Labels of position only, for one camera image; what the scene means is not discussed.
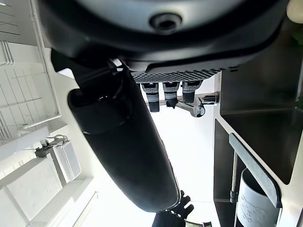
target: sink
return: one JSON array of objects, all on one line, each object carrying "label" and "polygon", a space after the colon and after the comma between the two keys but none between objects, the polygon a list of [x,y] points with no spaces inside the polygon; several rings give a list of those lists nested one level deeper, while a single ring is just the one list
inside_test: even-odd
[{"label": "sink", "polygon": [[294,103],[302,49],[291,41],[297,25],[286,20],[274,44],[237,69],[222,72],[220,114],[273,172],[289,184],[303,130]]}]

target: white canister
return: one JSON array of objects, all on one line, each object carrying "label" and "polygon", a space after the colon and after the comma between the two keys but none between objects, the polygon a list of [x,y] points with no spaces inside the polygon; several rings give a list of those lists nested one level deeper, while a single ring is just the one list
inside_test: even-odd
[{"label": "white canister", "polygon": [[237,216],[244,227],[276,226],[279,209],[275,208],[246,168],[242,171]]}]

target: white wire shelf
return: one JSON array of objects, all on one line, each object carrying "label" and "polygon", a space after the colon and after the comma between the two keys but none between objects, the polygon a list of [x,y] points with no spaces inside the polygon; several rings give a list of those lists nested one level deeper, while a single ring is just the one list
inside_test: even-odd
[{"label": "white wire shelf", "polygon": [[0,67],[0,145],[58,116],[48,77],[41,63]]}]

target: gloved hand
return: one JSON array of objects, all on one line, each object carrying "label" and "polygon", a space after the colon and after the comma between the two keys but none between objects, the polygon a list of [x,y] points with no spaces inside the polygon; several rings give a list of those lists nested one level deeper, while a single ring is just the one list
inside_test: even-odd
[{"label": "gloved hand", "polygon": [[194,206],[190,204],[187,208],[184,208],[190,202],[190,197],[184,197],[184,192],[181,191],[181,201],[172,211],[179,214],[181,217],[178,218],[170,211],[164,211],[157,213],[153,221],[152,227],[185,227],[185,221],[188,215],[194,210]]}]

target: metal bar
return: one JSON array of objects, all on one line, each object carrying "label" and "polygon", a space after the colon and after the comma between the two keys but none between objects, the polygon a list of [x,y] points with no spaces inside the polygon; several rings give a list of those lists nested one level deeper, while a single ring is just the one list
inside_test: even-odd
[{"label": "metal bar", "polygon": [[32,102],[35,102],[35,101],[38,101],[38,100],[41,100],[41,99],[42,98],[35,98],[35,99],[24,101],[24,102],[19,102],[19,103],[14,103],[14,104],[9,104],[9,105],[3,105],[3,106],[0,106],[0,109],[13,107],[13,106],[17,106],[17,105],[20,105],[20,104],[32,103]]},{"label": "metal bar", "polygon": [[34,31],[35,31],[35,35],[36,35],[36,40],[37,40],[37,47],[38,47],[38,50],[39,50],[39,54],[40,54],[40,57],[41,57],[43,68],[44,68],[45,73],[47,75],[46,77],[47,77],[47,80],[49,82],[50,89],[53,93],[53,99],[54,99],[54,102],[55,102],[55,105],[56,105],[56,108],[57,108],[57,114],[53,117],[50,117],[50,118],[44,119],[42,121],[39,121],[39,122],[33,123],[31,125],[28,125],[26,128],[31,128],[31,127],[37,126],[39,124],[42,124],[44,122],[47,122],[47,121],[56,119],[58,117],[61,117],[61,110],[60,110],[60,106],[59,106],[59,100],[58,100],[58,97],[56,95],[55,88],[54,88],[54,85],[53,85],[53,81],[52,81],[52,78],[49,75],[49,70],[48,70],[48,67],[47,67],[47,64],[46,64],[45,46],[44,46],[44,42],[43,42],[41,27],[39,25],[39,19],[38,19],[38,16],[37,16],[37,9],[36,9],[36,5],[35,5],[35,1],[34,0],[29,0],[29,4],[30,4],[30,11],[31,11],[30,16],[31,16],[31,19],[32,19],[31,21],[33,23],[33,27],[34,27]]},{"label": "metal bar", "polygon": [[238,168],[238,155],[236,152],[233,154],[233,167],[232,167],[232,191],[236,190],[237,181],[237,168]]}]

